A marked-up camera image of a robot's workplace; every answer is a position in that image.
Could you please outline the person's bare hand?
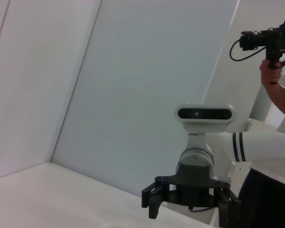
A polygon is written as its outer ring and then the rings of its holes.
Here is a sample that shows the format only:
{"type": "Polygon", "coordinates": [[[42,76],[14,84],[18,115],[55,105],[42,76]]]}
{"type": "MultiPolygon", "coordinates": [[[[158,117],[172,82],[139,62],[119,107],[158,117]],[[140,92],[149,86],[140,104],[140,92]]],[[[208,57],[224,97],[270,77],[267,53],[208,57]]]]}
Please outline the person's bare hand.
{"type": "Polygon", "coordinates": [[[276,85],[281,77],[283,63],[274,63],[273,69],[269,67],[270,63],[270,60],[265,59],[259,67],[261,72],[261,83],[265,87],[276,85]]]}

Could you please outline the white metal frame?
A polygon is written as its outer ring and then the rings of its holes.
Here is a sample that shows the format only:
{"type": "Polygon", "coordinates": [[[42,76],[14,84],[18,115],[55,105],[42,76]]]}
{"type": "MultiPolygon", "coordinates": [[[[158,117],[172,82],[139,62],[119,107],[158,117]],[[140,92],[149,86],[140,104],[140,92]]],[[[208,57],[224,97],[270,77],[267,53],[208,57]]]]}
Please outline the white metal frame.
{"type": "MultiPolygon", "coordinates": [[[[211,87],[204,101],[216,104],[226,103],[233,106],[236,115],[234,121],[227,127],[227,131],[230,133],[275,131],[277,129],[276,126],[255,119],[249,119],[259,89],[260,85],[256,85],[252,87],[252,90],[245,90],[239,84],[235,84],[234,87],[228,85],[224,87],[224,90],[211,87]]],[[[214,153],[217,174],[220,175],[222,169],[228,168],[226,175],[231,178],[231,190],[238,195],[244,179],[250,170],[251,162],[231,162],[222,152],[214,151],[214,153]]]]}

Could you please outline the person's dark trousers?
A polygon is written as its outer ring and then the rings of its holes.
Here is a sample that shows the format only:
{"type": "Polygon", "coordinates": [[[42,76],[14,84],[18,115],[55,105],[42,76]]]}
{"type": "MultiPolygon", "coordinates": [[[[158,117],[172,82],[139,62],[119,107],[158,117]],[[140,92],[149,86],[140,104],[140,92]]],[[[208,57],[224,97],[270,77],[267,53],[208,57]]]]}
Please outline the person's dark trousers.
{"type": "Polygon", "coordinates": [[[241,228],[285,228],[285,184],[251,169],[238,199],[241,228]]]}

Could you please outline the person's bare forearm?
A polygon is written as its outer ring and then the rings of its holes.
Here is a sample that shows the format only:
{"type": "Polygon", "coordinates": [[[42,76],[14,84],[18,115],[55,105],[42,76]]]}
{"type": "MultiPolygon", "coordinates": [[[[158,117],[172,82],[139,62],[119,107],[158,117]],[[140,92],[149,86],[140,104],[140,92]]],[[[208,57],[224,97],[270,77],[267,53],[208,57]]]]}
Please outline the person's bare forearm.
{"type": "Polygon", "coordinates": [[[265,82],[263,86],[273,104],[285,114],[285,88],[277,82],[265,82]]]}

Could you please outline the black handheld video camera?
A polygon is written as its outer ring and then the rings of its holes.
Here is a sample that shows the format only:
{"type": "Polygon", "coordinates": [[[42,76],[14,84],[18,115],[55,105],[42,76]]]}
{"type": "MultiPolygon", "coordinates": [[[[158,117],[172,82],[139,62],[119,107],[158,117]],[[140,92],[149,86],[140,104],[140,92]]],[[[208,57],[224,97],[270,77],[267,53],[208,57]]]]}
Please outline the black handheld video camera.
{"type": "Polygon", "coordinates": [[[270,69],[277,69],[276,63],[278,63],[282,55],[285,54],[285,23],[277,28],[269,28],[260,32],[241,32],[240,39],[230,48],[229,57],[235,62],[240,62],[258,54],[262,50],[266,51],[266,59],[269,60],[268,67],[270,69]],[[261,47],[261,49],[245,58],[235,59],[232,56],[232,50],[237,43],[243,51],[252,51],[259,47],[261,47]]]}

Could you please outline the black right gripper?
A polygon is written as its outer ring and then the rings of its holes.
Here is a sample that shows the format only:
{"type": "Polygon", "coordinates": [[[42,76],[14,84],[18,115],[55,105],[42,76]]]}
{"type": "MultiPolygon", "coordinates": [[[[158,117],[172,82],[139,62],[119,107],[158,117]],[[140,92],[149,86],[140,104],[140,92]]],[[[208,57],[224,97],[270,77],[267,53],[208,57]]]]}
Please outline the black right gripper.
{"type": "Polygon", "coordinates": [[[214,180],[210,166],[180,164],[176,174],[160,176],[142,190],[142,208],[156,219],[163,202],[188,207],[217,207],[220,228],[240,228],[240,200],[230,184],[214,180]]]}

